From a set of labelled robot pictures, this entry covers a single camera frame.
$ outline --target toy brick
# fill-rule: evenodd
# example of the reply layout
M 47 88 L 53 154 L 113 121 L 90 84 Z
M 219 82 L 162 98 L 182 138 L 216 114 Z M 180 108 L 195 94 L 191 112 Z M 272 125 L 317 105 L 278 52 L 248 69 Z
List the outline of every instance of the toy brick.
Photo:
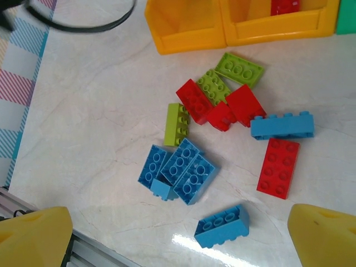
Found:
M 163 201 L 177 199 L 177 194 L 173 191 L 173 186 L 161 175 L 160 178 L 154 179 L 150 189 L 154 196 L 160 196 Z
M 226 103 L 225 97 L 231 94 L 230 89 L 214 70 L 208 70 L 197 81 L 197 84 L 214 106 L 218 105 L 221 101 Z
M 243 85 L 226 97 L 229 107 L 236 119 L 245 127 L 250 127 L 255 116 L 266 116 L 255 95 L 248 85 Z
M 231 123 L 237 121 L 230 107 L 224 102 L 220 102 L 207 116 L 207 121 L 218 129 L 219 131 L 226 132 Z
M 197 155 L 173 190 L 185 204 L 192 205 L 198 201 L 218 172 L 218 167 Z
M 247 84 L 253 88 L 260 80 L 264 68 L 230 53 L 225 53 L 215 71 L 241 85 Z
M 152 145 L 150 153 L 144 164 L 144 168 L 139 177 L 139 182 L 146 186 L 148 189 L 151 188 L 154 179 L 159 179 L 162 174 L 160 170 L 166 164 L 168 159 L 171 157 L 172 153 L 162 149 L 161 147 Z
M 271 2 L 271 16 L 298 12 L 299 9 L 299 0 L 272 0 Z
M 285 113 L 283 117 L 269 115 L 263 119 L 255 117 L 251 121 L 251 135 L 257 140 L 270 138 L 294 139 L 314 137 L 314 118 L 309 111 L 302 111 L 299 116 Z
M 165 146 L 178 146 L 189 134 L 190 118 L 186 108 L 179 103 L 168 105 Z
M 196 123 L 199 125 L 206 123 L 206 116 L 213 109 L 213 105 L 192 79 L 188 80 L 176 94 Z
M 257 190 L 286 199 L 293 178 L 299 143 L 271 138 L 268 143 Z
M 184 138 L 177 150 L 161 169 L 161 173 L 171 185 L 175 185 L 198 154 L 203 155 L 204 152 L 187 138 Z
M 356 1 L 342 0 L 340 2 L 337 34 L 356 33 Z
M 250 218 L 242 205 L 207 217 L 198 222 L 194 238 L 202 248 L 222 245 L 226 240 L 235 240 L 238 236 L 248 236 Z

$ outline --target blue lego brick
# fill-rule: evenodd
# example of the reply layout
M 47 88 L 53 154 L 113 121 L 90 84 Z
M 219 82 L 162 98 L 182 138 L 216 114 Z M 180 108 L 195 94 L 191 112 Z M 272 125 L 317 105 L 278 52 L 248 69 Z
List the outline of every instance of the blue lego brick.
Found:
M 144 168 L 140 174 L 139 182 L 150 189 L 153 180 L 161 176 L 160 170 L 171 155 L 172 153 L 152 145 L 149 156 L 147 157 Z
M 218 172 L 218 167 L 203 156 L 197 155 L 175 185 L 174 192 L 185 204 L 192 205 L 198 201 Z
M 277 115 L 269 115 L 265 119 L 256 116 L 251 121 L 251 135 L 257 140 L 314 137 L 314 130 L 313 115 L 309 111 L 302 111 L 299 116 L 285 113 L 280 118 Z
M 184 138 L 177 150 L 162 168 L 161 173 L 171 185 L 175 185 L 185 170 L 193 162 L 193 159 L 199 154 L 203 155 L 204 152 L 187 138 Z
M 177 199 L 177 194 L 173 191 L 173 186 L 161 175 L 159 179 L 154 179 L 150 189 L 155 196 L 160 196 L 163 201 Z
M 222 245 L 226 240 L 235 240 L 238 236 L 248 236 L 250 218 L 241 205 L 207 217 L 198 222 L 194 238 L 202 248 Z

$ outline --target green lego brick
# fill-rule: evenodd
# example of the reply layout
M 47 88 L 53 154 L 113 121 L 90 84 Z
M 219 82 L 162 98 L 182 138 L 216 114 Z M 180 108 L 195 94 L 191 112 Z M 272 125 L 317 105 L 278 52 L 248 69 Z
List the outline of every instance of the green lego brick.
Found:
M 197 81 L 197 84 L 214 106 L 221 101 L 226 103 L 225 97 L 231 94 L 230 89 L 224 84 L 214 70 L 208 70 Z
M 336 33 L 356 33 L 356 0 L 341 1 Z
M 183 105 L 179 103 L 169 104 L 164 145 L 179 146 L 189 134 L 189 123 L 189 113 Z
M 215 71 L 226 78 L 253 88 L 261 78 L 264 68 L 230 53 L 225 53 Z

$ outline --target blue striped cloth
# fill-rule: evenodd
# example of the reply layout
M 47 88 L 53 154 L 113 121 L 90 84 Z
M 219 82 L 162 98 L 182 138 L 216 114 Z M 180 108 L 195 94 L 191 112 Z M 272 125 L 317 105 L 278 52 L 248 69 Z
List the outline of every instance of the blue striped cloth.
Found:
M 32 3 L 52 18 L 57 0 Z M 9 186 L 49 28 L 22 7 L 8 10 L 16 30 L 0 30 L 0 186 Z

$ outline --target red lego brick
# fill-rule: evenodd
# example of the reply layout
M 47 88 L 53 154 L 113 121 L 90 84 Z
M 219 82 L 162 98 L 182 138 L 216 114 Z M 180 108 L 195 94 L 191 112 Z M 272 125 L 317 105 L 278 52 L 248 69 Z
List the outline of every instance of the red lego brick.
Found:
M 257 98 L 248 85 L 243 85 L 235 92 L 225 97 L 236 119 L 245 127 L 250 127 L 250 122 L 255 116 L 266 116 Z
M 219 131 L 226 132 L 231 123 L 237 121 L 235 115 L 225 102 L 221 101 L 207 116 L 207 121 Z
M 299 152 L 299 143 L 271 138 L 257 191 L 286 199 Z
M 192 79 L 188 80 L 176 94 L 196 123 L 200 125 L 206 123 L 206 117 L 214 107 Z
M 271 16 L 298 12 L 300 0 L 272 0 Z

